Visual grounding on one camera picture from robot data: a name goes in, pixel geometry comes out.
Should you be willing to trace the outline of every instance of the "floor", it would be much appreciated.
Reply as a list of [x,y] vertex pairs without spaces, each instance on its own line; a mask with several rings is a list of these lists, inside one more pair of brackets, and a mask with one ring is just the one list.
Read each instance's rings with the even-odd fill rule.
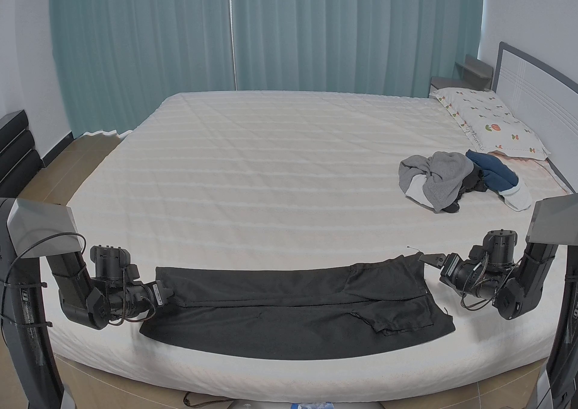
[[[42,169],[20,197],[48,203],[67,204],[82,182],[120,143],[113,135],[83,136],[70,144]],[[478,383],[434,395],[383,401],[384,409],[523,409],[542,361],[529,364]],[[148,385],[84,366],[57,356],[58,370],[72,391],[79,409],[181,409],[183,391]],[[219,400],[209,395],[191,395],[190,403]],[[226,409],[222,402],[209,409]],[[0,341],[0,409],[24,409],[26,399],[12,366],[8,350]]]

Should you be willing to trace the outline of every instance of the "floral pillowcase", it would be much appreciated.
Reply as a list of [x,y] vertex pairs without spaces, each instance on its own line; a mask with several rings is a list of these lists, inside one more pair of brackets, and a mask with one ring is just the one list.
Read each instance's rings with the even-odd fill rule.
[[443,88],[432,96],[455,118],[478,152],[536,160],[548,156],[536,133],[514,117],[493,91]]

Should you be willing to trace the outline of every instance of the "wall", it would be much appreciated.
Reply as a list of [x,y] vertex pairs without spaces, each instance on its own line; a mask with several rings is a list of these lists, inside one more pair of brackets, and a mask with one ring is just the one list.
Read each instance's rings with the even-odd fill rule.
[[479,58],[495,66],[500,41],[578,81],[578,0],[484,0]]
[[58,85],[48,0],[0,0],[0,114],[25,109],[40,156],[70,132]]

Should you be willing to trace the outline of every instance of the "folded black trousers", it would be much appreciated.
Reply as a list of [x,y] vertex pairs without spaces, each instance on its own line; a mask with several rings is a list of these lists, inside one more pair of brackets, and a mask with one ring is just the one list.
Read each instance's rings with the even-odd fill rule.
[[157,268],[175,296],[141,333],[261,359],[337,359],[411,347],[455,330],[417,255],[300,271]]

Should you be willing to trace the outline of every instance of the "bed sheet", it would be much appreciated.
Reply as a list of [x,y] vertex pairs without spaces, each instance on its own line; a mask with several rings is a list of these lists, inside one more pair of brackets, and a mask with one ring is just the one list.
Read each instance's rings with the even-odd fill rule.
[[[405,197],[399,161],[469,141],[432,99],[321,92],[210,92],[168,98],[97,167],[69,203],[89,247],[122,246],[145,282],[156,266],[307,269],[399,254],[467,256],[487,231],[514,229],[516,259],[533,206],[488,191],[456,214]],[[509,160],[534,200],[565,192],[533,160]],[[147,339],[138,325],[102,331],[68,322],[43,262],[54,351],[150,384],[268,401],[378,401],[469,384],[548,355],[564,286],[560,247],[538,307],[513,321],[459,297],[426,266],[456,331],[419,346],[327,361],[217,355]],[[90,261],[89,272],[94,275]]]

